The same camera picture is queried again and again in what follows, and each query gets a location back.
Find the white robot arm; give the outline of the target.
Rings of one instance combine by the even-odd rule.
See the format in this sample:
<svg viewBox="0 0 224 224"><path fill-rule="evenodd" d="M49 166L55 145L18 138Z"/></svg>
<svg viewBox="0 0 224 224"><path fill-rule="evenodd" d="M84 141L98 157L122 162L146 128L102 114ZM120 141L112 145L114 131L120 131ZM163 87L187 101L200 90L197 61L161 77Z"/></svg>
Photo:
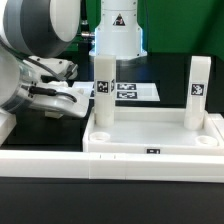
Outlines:
<svg viewBox="0 0 224 224"><path fill-rule="evenodd" d="M67 77L45 83L31 67L35 57L53 59L76 36L82 0L0 0L0 108L25 106L83 117L89 99L67 84Z"/></svg>

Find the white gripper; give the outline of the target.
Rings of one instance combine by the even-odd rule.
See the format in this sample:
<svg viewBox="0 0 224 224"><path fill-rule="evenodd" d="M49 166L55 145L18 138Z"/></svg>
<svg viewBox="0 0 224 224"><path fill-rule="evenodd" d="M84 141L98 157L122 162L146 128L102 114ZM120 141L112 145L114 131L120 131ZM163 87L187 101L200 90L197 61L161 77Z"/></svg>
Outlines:
<svg viewBox="0 0 224 224"><path fill-rule="evenodd" d="M89 106L89 97L82 89L69 85L77 76L78 66L65 59L30 56L24 63L35 72L37 81L29 87L33 97L32 108L42 109L52 116L69 115L84 117Z"/></svg>

